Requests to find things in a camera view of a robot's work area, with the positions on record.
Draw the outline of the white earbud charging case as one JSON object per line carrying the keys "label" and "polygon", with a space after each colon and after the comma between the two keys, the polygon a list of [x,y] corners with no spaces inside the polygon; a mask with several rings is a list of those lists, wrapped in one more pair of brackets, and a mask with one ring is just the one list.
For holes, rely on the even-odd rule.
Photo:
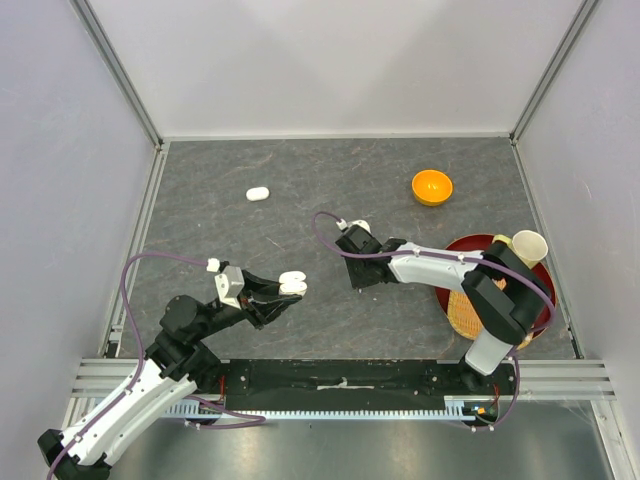
{"label": "white earbud charging case", "polygon": [[280,295],[304,296],[307,291],[306,274],[302,271],[287,271],[278,279]]}

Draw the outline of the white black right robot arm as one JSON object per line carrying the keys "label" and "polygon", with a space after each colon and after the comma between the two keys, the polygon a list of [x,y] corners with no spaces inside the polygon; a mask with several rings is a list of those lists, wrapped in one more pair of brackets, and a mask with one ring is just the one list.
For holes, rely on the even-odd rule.
{"label": "white black right robot arm", "polygon": [[550,292],[504,243],[480,251],[421,247],[404,239],[382,243],[363,221],[337,222],[335,241],[355,289],[382,283],[423,284],[466,295],[482,325],[458,368],[467,392],[483,392],[501,361],[530,333]]}

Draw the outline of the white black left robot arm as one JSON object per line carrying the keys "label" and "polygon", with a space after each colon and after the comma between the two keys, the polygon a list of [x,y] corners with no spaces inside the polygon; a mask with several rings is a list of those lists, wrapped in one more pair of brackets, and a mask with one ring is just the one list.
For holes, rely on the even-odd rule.
{"label": "white black left robot arm", "polygon": [[205,338],[241,321],[261,329],[307,291],[300,271],[285,272],[273,281],[225,266],[214,280],[213,301],[179,295],[167,304],[161,331],[136,368],[89,414],[65,430],[49,429],[40,436],[48,478],[108,478],[131,443],[167,409],[194,392],[216,388],[221,362]]}

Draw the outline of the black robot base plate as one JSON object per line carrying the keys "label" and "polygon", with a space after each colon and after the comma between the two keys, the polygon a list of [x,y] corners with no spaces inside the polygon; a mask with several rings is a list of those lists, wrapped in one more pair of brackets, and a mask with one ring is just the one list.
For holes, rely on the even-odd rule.
{"label": "black robot base plate", "polygon": [[426,406],[447,397],[511,395],[515,369],[503,363],[489,376],[463,362],[437,360],[232,359],[199,366],[188,378],[203,394],[221,393],[225,405]]}

